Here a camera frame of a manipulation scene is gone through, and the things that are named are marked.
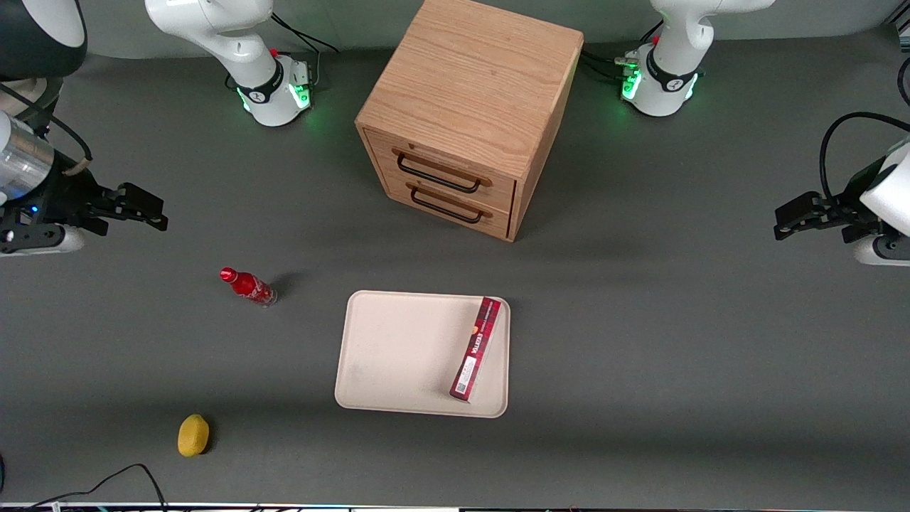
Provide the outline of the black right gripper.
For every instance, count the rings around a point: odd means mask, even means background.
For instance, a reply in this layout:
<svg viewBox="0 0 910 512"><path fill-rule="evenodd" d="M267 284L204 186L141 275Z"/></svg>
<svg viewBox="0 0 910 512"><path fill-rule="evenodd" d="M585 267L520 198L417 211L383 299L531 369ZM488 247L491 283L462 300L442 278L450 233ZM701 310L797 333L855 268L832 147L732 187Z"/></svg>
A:
<svg viewBox="0 0 910 512"><path fill-rule="evenodd" d="M90 171L68 176L51 171L30 195L30 217L39 223L55 223L107 236L108 220L136 221L158 231L168 230L164 201L133 183L114 191L98 184Z"/></svg>

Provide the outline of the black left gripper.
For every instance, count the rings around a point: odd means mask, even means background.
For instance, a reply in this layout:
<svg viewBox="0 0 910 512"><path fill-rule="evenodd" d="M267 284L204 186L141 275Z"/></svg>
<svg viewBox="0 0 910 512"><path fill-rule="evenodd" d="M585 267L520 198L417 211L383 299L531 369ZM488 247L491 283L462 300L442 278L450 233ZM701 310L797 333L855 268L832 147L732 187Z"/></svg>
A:
<svg viewBox="0 0 910 512"><path fill-rule="evenodd" d="M828 194L830 208L818 192L800 194L776 209L774 237L782 242L801 231L841 229L844 243L849 244L883 235L883 221L861 200L868 191L870 188L845 188L839 194Z"/></svg>

